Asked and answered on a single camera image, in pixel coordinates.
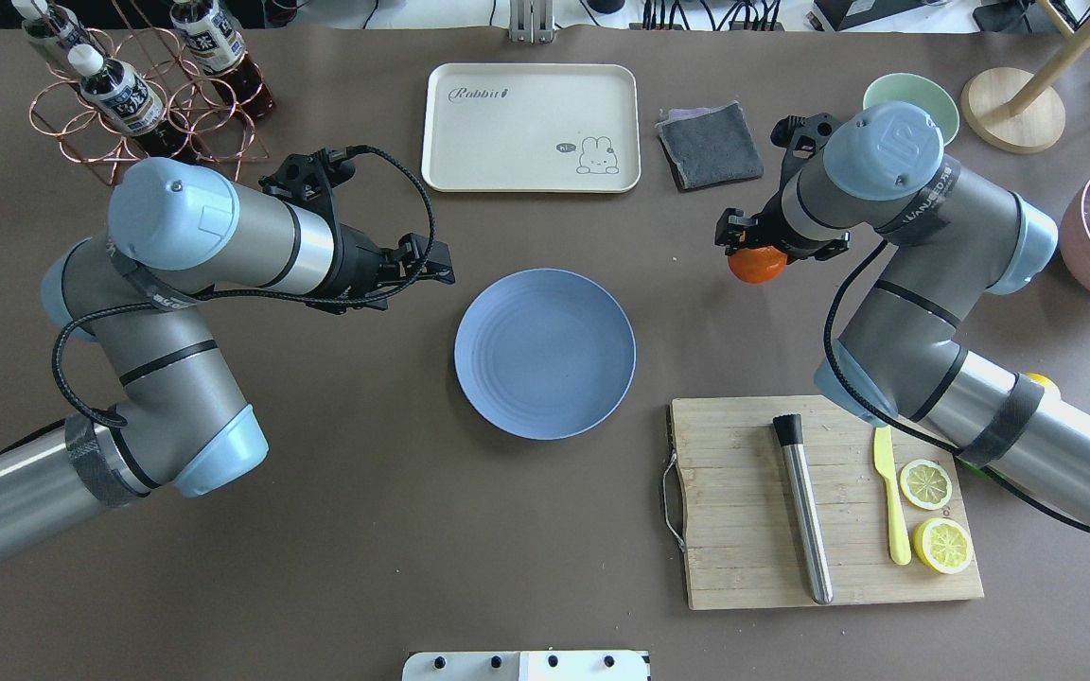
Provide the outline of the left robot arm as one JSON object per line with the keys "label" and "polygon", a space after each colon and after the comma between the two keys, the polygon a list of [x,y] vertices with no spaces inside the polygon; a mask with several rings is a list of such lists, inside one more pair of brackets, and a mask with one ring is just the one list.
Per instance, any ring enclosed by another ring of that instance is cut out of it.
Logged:
{"label": "left robot arm", "polygon": [[342,314],[384,311],[417,280],[455,283],[433,212],[426,236],[393,250],[338,220],[334,189],[370,153],[293,154],[259,189],[169,158],[129,169],[104,236],[44,276],[60,328],[51,370],[74,412],[0,452],[0,561],[165,484],[195,498],[264,461],[267,439],[203,303],[272,297]]}

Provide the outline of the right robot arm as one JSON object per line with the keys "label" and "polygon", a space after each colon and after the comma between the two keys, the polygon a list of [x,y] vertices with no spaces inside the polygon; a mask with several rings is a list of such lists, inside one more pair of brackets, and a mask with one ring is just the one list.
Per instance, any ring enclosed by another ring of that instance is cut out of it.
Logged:
{"label": "right robot arm", "polygon": [[788,142],[809,158],[784,161],[782,189],[756,216],[724,211],[715,244],[825,260],[865,223],[896,250],[832,343],[823,396],[867,423],[904,417],[938,431],[965,464],[1090,527],[1090,415],[955,341],[978,299],[1046,267],[1055,220],[944,154],[938,125],[913,104],[800,119]]}

